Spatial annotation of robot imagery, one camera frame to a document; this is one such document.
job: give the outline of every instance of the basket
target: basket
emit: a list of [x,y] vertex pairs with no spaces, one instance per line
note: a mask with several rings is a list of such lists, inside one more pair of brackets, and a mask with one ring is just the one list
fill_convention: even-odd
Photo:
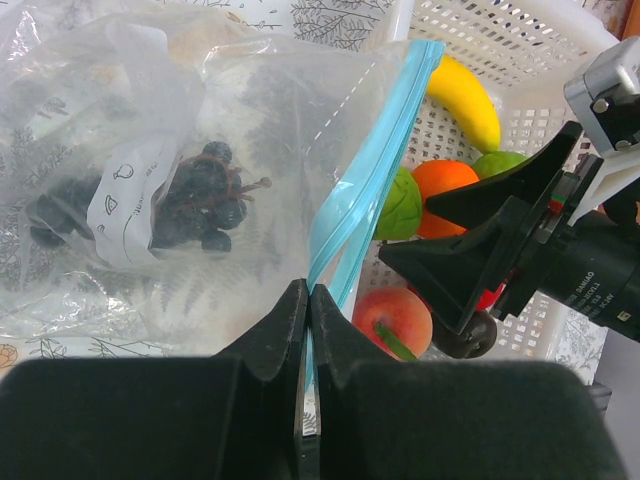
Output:
[[[578,68],[617,40],[571,0],[427,0],[414,5],[410,38],[447,43],[447,54],[469,67],[497,106],[503,150],[531,155],[573,119],[563,85]],[[565,168],[591,150],[581,141]],[[431,159],[472,163],[471,148],[455,120],[425,98],[403,165]],[[357,295],[406,282],[377,258],[372,244]],[[484,358],[552,359],[569,309],[536,293],[520,317],[499,324],[495,347]],[[426,356],[437,356],[430,349]]]

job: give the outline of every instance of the clear plastic bag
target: clear plastic bag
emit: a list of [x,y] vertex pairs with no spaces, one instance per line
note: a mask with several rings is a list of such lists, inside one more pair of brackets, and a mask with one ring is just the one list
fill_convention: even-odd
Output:
[[214,9],[83,5],[0,22],[0,335],[215,353],[308,276],[312,223],[359,191],[341,179],[409,43],[357,54]]

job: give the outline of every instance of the bolt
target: bolt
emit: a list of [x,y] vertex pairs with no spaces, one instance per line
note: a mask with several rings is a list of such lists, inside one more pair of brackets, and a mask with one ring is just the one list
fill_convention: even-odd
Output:
[[596,113],[604,113],[609,109],[609,102],[607,102],[604,98],[599,98],[591,107],[592,110]]
[[632,147],[631,143],[626,140],[619,140],[616,142],[616,150],[626,150],[630,147]]

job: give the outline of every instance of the green apple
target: green apple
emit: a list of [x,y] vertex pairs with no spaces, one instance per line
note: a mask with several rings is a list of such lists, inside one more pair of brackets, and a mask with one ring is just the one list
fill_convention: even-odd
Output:
[[471,167],[480,180],[493,177],[520,165],[528,157],[516,152],[493,152],[480,157]]
[[380,213],[374,240],[407,240],[422,219],[422,198],[411,172],[400,167]]

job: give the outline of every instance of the yellow banana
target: yellow banana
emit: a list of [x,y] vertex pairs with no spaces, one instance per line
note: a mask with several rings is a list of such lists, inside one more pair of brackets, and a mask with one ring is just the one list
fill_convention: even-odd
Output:
[[427,95],[451,112],[482,153],[500,149],[500,120],[482,84],[464,65],[445,55],[431,75]]

